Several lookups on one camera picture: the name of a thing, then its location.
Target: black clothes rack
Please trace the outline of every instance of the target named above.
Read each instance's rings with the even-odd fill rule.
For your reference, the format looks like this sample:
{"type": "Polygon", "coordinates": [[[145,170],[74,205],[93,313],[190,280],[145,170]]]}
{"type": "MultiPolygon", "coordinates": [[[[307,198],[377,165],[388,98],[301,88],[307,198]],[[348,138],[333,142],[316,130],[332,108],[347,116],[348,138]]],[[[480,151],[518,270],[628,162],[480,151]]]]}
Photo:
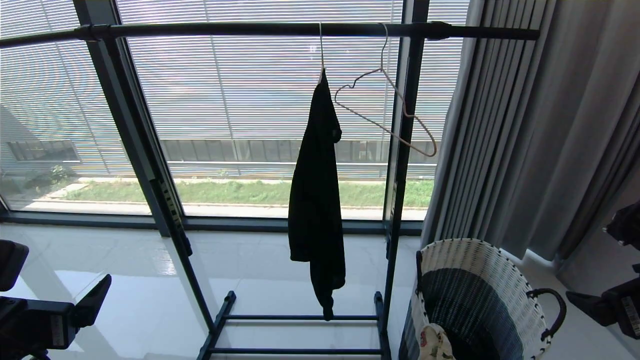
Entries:
{"type": "MultiPolygon", "coordinates": [[[[485,28],[473,26],[452,26],[444,22],[425,22],[413,24],[386,24],[389,37],[405,37],[416,40],[420,49],[425,39],[442,40],[449,37],[470,37],[470,38],[494,38],[494,39],[511,39],[511,40],[537,40],[540,31],[531,29],[509,29],[509,28],[485,28]]],[[[256,23],[256,22],[207,22],[207,23],[187,23],[187,24],[153,24],[153,25],[109,25],[109,24],[90,24],[80,26],[76,29],[66,31],[54,31],[50,33],[39,33],[34,35],[26,35],[21,37],[0,39],[0,48],[16,47],[21,45],[42,44],[46,42],[55,42],[63,40],[84,40],[88,43],[104,42],[108,55],[113,62],[114,72],[120,82],[126,83],[127,77],[130,76],[124,65],[123,58],[127,54],[122,53],[122,48],[116,42],[120,37],[155,37],[170,35],[245,35],[245,36],[319,36],[318,23],[256,23]]],[[[367,23],[322,23],[322,36],[325,37],[384,37],[385,28],[381,24],[367,23]]],[[[412,49],[409,48],[409,57],[412,56],[412,49]]],[[[420,64],[414,61],[413,68],[417,67],[419,71],[420,64]]],[[[131,86],[124,87],[126,98],[134,97],[131,86]]],[[[410,128],[408,130],[408,138],[410,140],[410,128]]],[[[401,128],[401,136],[404,138],[404,127],[401,128]]],[[[406,175],[406,163],[398,164],[398,169],[404,167],[404,171],[399,170],[397,177],[404,179],[406,175]]],[[[399,180],[394,183],[394,196],[396,192],[395,186],[399,180]]],[[[157,198],[161,198],[168,193],[167,185],[153,183],[153,190],[156,192],[157,198]]],[[[377,291],[374,294],[375,315],[337,315],[334,317],[336,321],[363,321],[376,322],[378,335],[380,338],[379,348],[368,349],[317,349],[317,348],[220,348],[216,347],[216,342],[227,321],[242,320],[260,320],[260,321],[314,321],[323,320],[321,315],[232,315],[231,309],[236,301],[236,294],[230,291],[225,297],[219,313],[215,320],[207,308],[206,301],[202,294],[200,285],[195,277],[193,266],[189,260],[191,255],[191,247],[182,228],[180,216],[176,215],[175,204],[170,202],[170,196],[165,196],[167,201],[161,203],[159,210],[163,215],[163,224],[159,224],[168,228],[168,234],[172,238],[174,245],[180,257],[180,262],[186,272],[189,285],[193,290],[194,296],[202,312],[205,323],[207,324],[209,335],[205,340],[198,359],[204,360],[210,358],[212,354],[281,354],[281,355],[380,355],[384,360],[391,359],[391,351],[389,347],[387,324],[390,310],[391,292],[393,287],[394,270],[396,267],[396,254],[399,239],[399,219],[394,218],[395,214],[401,213],[400,203],[392,199],[394,202],[391,209],[389,224],[386,224],[387,233],[387,278],[385,282],[385,293],[383,295],[377,291]]]]}

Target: black jacket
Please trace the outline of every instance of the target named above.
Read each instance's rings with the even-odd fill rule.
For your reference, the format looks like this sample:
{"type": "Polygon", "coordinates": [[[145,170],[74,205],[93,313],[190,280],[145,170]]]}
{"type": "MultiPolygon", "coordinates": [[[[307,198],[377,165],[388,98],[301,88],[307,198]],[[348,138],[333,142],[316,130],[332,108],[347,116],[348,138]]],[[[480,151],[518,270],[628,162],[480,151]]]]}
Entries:
{"type": "Polygon", "coordinates": [[[333,318],[332,291],[344,285],[344,244],[334,143],[342,131],[324,70],[314,90],[289,197],[293,261],[308,261],[325,320],[333,318]]]}

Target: clothes hanger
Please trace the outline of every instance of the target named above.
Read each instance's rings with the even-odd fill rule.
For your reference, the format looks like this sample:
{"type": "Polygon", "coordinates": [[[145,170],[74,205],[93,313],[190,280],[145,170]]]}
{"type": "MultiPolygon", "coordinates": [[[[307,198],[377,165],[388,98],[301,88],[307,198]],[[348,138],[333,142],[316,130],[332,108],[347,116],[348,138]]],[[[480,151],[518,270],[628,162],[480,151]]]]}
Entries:
{"type": "Polygon", "coordinates": [[[322,22],[318,23],[320,27],[320,61],[322,63],[322,68],[320,69],[320,76],[318,77],[318,83],[322,81],[322,74],[324,73],[324,50],[322,47],[322,22]]]}
{"type": "MultiPolygon", "coordinates": [[[[365,72],[364,74],[362,74],[362,75],[358,76],[358,77],[353,81],[353,84],[352,84],[352,85],[350,85],[350,84],[346,84],[346,85],[343,85],[342,87],[340,87],[340,88],[335,92],[335,95],[333,96],[333,101],[334,101],[336,104],[338,104],[341,108],[344,108],[345,110],[348,110],[350,113],[355,114],[355,115],[358,115],[359,117],[361,117],[361,118],[365,119],[366,121],[370,122],[371,124],[374,124],[375,126],[378,126],[380,129],[382,129],[382,130],[386,131],[388,134],[390,134],[390,135],[391,135],[391,136],[393,136],[394,138],[398,139],[401,143],[403,143],[403,144],[405,144],[405,145],[409,146],[409,147],[410,147],[410,148],[412,148],[413,150],[415,150],[415,151],[417,151],[417,152],[421,153],[422,155],[425,155],[425,156],[427,156],[427,157],[429,157],[429,158],[430,158],[430,157],[433,157],[433,156],[435,156],[436,152],[438,151],[438,150],[437,150],[437,147],[436,147],[436,140],[433,138],[433,135],[431,134],[431,131],[429,131],[429,129],[427,129],[427,127],[426,127],[426,126],[424,125],[424,123],[420,120],[420,118],[418,118],[418,116],[416,116],[415,114],[414,114],[414,115],[409,115],[409,114],[407,114],[407,112],[406,112],[406,101],[404,100],[404,96],[402,96],[402,95],[401,95],[400,90],[398,90],[398,88],[396,87],[396,85],[394,84],[394,82],[391,80],[391,78],[390,78],[390,77],[389,77],[389,75],[387,74],[387,71],[386,71],[386,70],[385,70],[385,68],[384,68],[384,65],[383,65],[383,64],[384,64],[384,61],[383,61],[383,59],[384,59],[384,54],[385,54],[385,48],[387,47],[387,42],[389,41],[389,32],[388,32],[388,30],[387,30],[387,25],[385,25],[385,24],[383,24],[383,23],[380,23],[380,25],[382,25],[382,26],[385,28],[385,34],[386,34],[386,36],[387,36],[387,37],[386,37],[386,39],[385,39],[385,44],[382,46],[382,51],[380,52],[380,67],[378,67],[376,70],[372,70],[372,71],[369,71],[369,72],[365,72]],[[371,119],[368,119],[368,118],[367,118],[367,117],[365,117],[364,115],[359,114],[357,111],[352,110],[352,109],[351,109],[351,108],[349,108],[348,106],[346,106],[346,105],[344,105],[344,104],[341,104],[341,103],[338,101],[338,93],[339,93],[342,89],[344,89],[344,88],[350,88],[350,89],[353,89],[353,88],[356,86],[356,83],[358,82],[358,80],[360,80],[360,79],[364,78],[364,77],[365,77],[365,76],[367,76],[367,75],[374,74],[374,73],[376,73],[376,72],[381,72],[381,73],[385,76],[385,78],[387,79],[387,82],[388,82],[388,83],[389,83],[389,84],[394,88],[395,94],[397,94],[397,95],[398,95],[398,97],[400,97],[400,100],[402,100],[402,111],[403,111],[404,115],[405,115],[406,117],[409,117],[409,118],[412,118],[412,119],[418,120],[418,123],[420,123],[420,125],[422,126],[422,128],[427,132],[427,134],[429,135],[429,138],[431,139],[431,143],[433,144],[433,152],[432,152],[431,154],[427,154],[426,152],[424,152],[424,151],[422,151],[422,150],[418,149],[417,147],[413,146],[410,142],[407,142],[406,140],[404,140],[404,139],[400,138],[400,136],[396,135],[393,131],[391,131],[391,130],[387,129],[385,126],[382,126],[382,125],[380,125],[379,123],[377,123],[377,122],[375,122],[375,121],[373,121],[373,120],[371,120],[371,119]]],[[[320,51],[322,51],[322,33],[320,34],[320,51]]]]}

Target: clothes rack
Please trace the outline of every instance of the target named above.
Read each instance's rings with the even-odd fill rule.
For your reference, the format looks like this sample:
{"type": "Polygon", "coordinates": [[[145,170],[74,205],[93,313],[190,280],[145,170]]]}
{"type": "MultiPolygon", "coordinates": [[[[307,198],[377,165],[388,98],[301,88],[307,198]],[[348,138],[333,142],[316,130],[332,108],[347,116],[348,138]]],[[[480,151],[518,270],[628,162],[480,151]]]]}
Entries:
{"type": "MultiPolygon", "coordinates": [[[[537,40],[540,31],[533,29],[487,28],[475,26],[452,26],[444,22],[425,22],[413,24],[386,24],[389,37],[405,37],[423,42],[426,40],[442,40],[449,37],[493,38],[510,40],[537,40]]],[[[385,37],[385,29],[377,23],[322,23],[324,37],[385,37]]],[[[158,36],[192,36],[192,35],[244,35],[244,36],[319,36],[318,23],[260,23],[260,22],[205,22],[183,24],[143,24],[143,25],[109,25],[89,24],[65,31],[37,33],[21,37],[0,39],[0,48],[22,45],[42,44],[64,40],[84,40],[87,42],[105,42],[109,57],[117,66],[115,72],[125,82],[127,73],[122,63],[121,48],[116,43],[120,37],[158,37],[158,36]]],[[[220,348],[216,342],[227,321],[260,320],[260,321],[322,321],[320,315],[232,315],[231,309],[236,301],[236,294],[230,291],[225,297],[215,321],[211,318],[206,301],[195,277],[193,266],[188,257],[191,249],[181,227],[180,219],[168,214],[173,221],[167,221],[172,227],[170,235],[179,253],[180,262],[186,272],[189,285],[193,290],[198,306],[205,318],[209,335],[205,340],[199,360],[210,358],[212,354],[280,354],[280,355],[380,355],[384,360],[391,359],[391,351],[387,334],[390,299],[393,287],[394,270],[399,235],[393,226],[387,228],[387,278],[385,294],[377,291],[374,294],[375,315],[335,316],[337,321],[376,322],[379,348],[367,349],[317,349],[317,348],[220,348]]]]}

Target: white and gray basket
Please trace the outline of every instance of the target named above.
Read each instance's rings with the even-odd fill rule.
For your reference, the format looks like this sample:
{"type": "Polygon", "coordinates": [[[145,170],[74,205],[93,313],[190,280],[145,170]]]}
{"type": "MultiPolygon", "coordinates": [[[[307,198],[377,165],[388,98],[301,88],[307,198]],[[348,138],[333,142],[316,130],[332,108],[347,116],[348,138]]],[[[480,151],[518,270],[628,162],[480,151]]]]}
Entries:
{"type": "Polygon", "coordinates": [[[436,241],[416,257],[415,333],[419,337],[426,324],[438,324],[456,360],[539,359],[564,321],[566,304],[560,294],[532,289],[515,264],[489,243],[436,241]],[[554,295],[560,305],[551,329],[536,299],[542,293],[554,295]]]}

